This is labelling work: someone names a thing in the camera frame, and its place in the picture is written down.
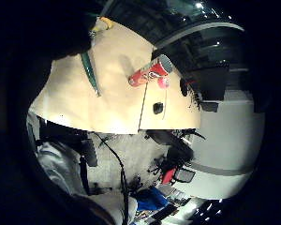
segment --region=blue object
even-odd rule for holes
[[[138,202],[138,211],[159,210],[165,207],[169,201],[155,187],[139,191],[133,196]]]

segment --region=desk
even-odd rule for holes
[[[170,74],[164,118],[163,113],[153,113],[153,104],[164,102],[166,93],[156,81],[147,84],[146,95],[146,85],[128,84],[128,76],[150,62],[153,47],[115,22],[111,30],[96,36],[96,45],[89,51],[101,97],[96,96],[81,58],[76,55],[53,62],[52,73],[30,110],[59,125],[104,133],[136,134],[139,128],[198,128],[200,113],[191,105],[190,97],[182,96],[176,68]]]
[[[137,133],[145,85],[127,77],[151,60],[153,45],[115,22],[89,51],[101,97],[87,80],[79,55],[52,64],[52,73],[31,110],[56,124],[105,133]]]
[[[200,108],[195,103],[194,92],[184,97],[180,90],[182,75],[173,66],[169,74],[170,86],[167,89],[158,87],[156,81],[148,83],[143,104],[141,129],[185,129],[200,127]],[[153,105],[161,102],[164,112],[154,114]]]

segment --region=concrete floor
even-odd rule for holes
[[[36,140],[39,139],[39,122],[35,114],[30,112],[27,121],[33,125]],[[98,133],[101,138],[111,134]],[[92,133],[88,134],[92,139],[96,150],[97,166],[88,167],[88,180],[90,188],[98,183],[100,188],[120,188],[121,167],[112,152],[102,144],[101,140]],[[131,182],[137,175],[143,186],[149,187],[158,178],[158,175],[148,173],[147,170],[154,164],[154,158],[165,155],[168,146],[160,145],[152,139],[144,138],[145,130],[140,130],[135,135],[117,135],[115,139],[109,140],[108,145],[118,154],[125,166],[126,180]]]

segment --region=dark background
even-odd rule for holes
[[[272,104],[266,112],[259,169],[214,223],[281,224],[281,1],[216,2],[252,38],[257,93],[270,96]],[[65,217],[27,169],[22,127],[29,103],[47,80],[51,60],[89,48],[85,27],[79,25],[86,8],[101,10],[91,1],[0,2],[0,224],[71,221],[70,213]]]

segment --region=black cable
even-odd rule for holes
[[[125,170],[124,170],[124,164],[122,163],[121,159],[119,156],[115,153],[115,151],[110,148],[110,146],[95,132],[92,132],[97,135],[97,137],[111,150],[111,152],[115,155],[115,157],[118,159],[120,166],[121,166],[121,188],[123,192],[123,197],[124,197],[124,220],[122,225],[127,225],[128,224],[128,184],[126,180],[126,175],[125,175]]]

